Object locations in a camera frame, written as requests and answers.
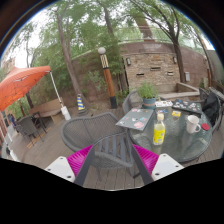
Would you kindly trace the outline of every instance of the railing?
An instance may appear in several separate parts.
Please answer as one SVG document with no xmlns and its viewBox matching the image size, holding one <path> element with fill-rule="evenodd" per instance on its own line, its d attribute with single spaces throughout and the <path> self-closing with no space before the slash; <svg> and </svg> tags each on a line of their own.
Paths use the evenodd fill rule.
<svg viewBox="0 0 224 224">
<path fill-rule="evenodd" d="M 172 41 L 168 36 L 159 28 L 150 27 L 152 37 L 147 36 L 147 32 L 149 29 L 147 28 L 139 28 L 139 27 L 129 27 L 129 28 L 119 28 L 114 30 L 114 35 L 118 38 L 121 43 L 131 43 L 131 42 L 144 42 L 145 40 L 155 40 L 156 42 L 161 43 L 170 43 Z M 189 39 L 184 35 L 180 35 L 179 37 L 180 46 L 188 47 L 200 54 L 205 55 L 204 50 L 201 45 L 196 43 L 194 40 Z"/>
</svg>

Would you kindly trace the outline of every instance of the cup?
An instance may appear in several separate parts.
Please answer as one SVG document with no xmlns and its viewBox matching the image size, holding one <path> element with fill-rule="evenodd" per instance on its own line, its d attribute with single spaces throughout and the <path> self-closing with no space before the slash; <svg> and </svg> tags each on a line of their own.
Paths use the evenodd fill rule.
<svg viewBox="0 0 224 224">
<path fill-rule="evenodd" d="M 201 130 L 201 126 L 198 124 L 199 123 L 199 118 L 194 116 L 194 115 L 190 115 L 187 118 L 187 132 L 192 134 L 194 132 L 199 132 Z"/>
</svg>

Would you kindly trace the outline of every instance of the lamp post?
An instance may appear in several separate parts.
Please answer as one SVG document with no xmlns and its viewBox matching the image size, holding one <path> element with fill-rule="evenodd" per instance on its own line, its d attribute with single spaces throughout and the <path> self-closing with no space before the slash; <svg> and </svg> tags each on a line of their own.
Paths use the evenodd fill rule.
<svg viewBox="0 0 224 224">
<path fill-rule="evenodd" d="M 20 109 L 21 109 L 21 111 L 22 111 L 23 117 L 25 117 L 25 113 L 24 113 L 24 111 L 23 111 L 23 107 L 22 107 L 22 104 L 21 104 L 20 99 L 18 99 L 18 101 L 19 101 L 19 105 L 20 105 Z"/>
<path fill-rule="evenodd" d="M 110 104 L 112 109 L 117 108 L 117 102 L 116 102 L 116 97 L 114 93 L 114 87 L 113 87 L 113 82 L 111 78 L 111 73 L 107 61 L 107 56 L 105 55 L 106 49 L 104 47 L 100 47 L 98 49 L 98 53 L 100 54 L 102 66 L 103 66 L 103 73 L 104 73 L 104 78 L 107 84 L 107 90 L 108 90 L 108 95 L 110 97 Z"/>
</svg>

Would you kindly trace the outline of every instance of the bottle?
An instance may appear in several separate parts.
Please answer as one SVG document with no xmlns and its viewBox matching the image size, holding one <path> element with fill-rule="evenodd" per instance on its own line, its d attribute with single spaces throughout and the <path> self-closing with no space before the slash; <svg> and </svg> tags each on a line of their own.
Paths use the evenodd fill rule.
<svg viewBox="0 0 224 224">
<path fill-rule="evenodd" d="M 154 145 L 162 145 L 166 127 L 163 123 L 164 114 L 157 114 L 157 122 L 154 124 L 154 137 L 153 143 Z"/>
</svg>

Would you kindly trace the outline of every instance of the plant pot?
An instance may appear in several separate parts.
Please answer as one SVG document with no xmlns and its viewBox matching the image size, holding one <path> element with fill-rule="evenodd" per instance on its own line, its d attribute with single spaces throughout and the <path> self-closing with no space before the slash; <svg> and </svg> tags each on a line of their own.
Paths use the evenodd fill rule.
<svg viewBox="0 0 224 224">
<path fill-rule="evenodd" d="M 150 99 L 145 99 L 145 98 L 142 98 L 143 99 L 143 107 L 145 109 L 155 109 L 156 108 L 156 98 L 150 98 Z"/>
</svg>

